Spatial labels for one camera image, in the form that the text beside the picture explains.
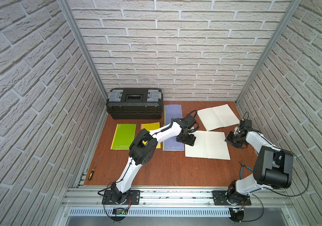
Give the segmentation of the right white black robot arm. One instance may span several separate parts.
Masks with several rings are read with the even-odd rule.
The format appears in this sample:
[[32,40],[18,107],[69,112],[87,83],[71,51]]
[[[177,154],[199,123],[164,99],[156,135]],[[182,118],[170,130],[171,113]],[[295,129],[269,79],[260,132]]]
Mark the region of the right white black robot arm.
[[230,132],[226,142],[235,148],[251,145],[258,157],[253,173],[244,179],[233,181],[227,191],[227,198],[242,201],[255,191],[289,188],[292,183],[294,156],[292,152],[273,145],[259,131],[251,129]]

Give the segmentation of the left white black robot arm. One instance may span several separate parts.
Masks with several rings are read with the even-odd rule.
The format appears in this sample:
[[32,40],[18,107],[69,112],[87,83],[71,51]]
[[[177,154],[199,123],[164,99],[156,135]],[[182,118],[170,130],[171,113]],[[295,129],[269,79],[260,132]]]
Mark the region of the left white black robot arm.
[[114,196],[127,195],[138,171],[152,159],[158,144],[175,137],[177,142],[193,146],[196,140],[193,133],[199,129],[199,126],[194,128],[195,124],[196,117],[188,114],[184,118],[171,119],[169,124],[153,131],[142,129],[130,145],[129,159],[124,171],[111,185]]

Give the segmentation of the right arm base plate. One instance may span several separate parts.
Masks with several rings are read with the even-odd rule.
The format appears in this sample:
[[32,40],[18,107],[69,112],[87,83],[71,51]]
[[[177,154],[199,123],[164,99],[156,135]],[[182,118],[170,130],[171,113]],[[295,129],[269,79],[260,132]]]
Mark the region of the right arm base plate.
[[236,192],[228,193],[227,190],[214,190],[212,191],[214,205],[229,205],[229,206],[250,206],[250,196],[241,195]]

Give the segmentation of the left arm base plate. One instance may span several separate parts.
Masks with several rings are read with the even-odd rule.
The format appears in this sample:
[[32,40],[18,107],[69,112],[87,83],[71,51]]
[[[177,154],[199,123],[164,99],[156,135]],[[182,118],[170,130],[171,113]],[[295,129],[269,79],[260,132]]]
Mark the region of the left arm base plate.
[[103,194],[102,204],[104,205],[138,205],[140,190],[130,190],[122,195],[117,195],[111,190],[106,190]]

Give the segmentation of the purple cover notebook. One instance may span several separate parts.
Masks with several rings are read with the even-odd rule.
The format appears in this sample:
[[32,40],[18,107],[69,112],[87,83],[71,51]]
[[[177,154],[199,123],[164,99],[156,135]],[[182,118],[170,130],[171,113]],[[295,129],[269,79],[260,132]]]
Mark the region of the purple cover notebook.
[[163,142],[164,151],[184,151],[185,145],[176,140],[177,137],[171,137]]
[[182,118],[182,105],[165,105],[164,106],[164,125],[171,123],[171,119]]

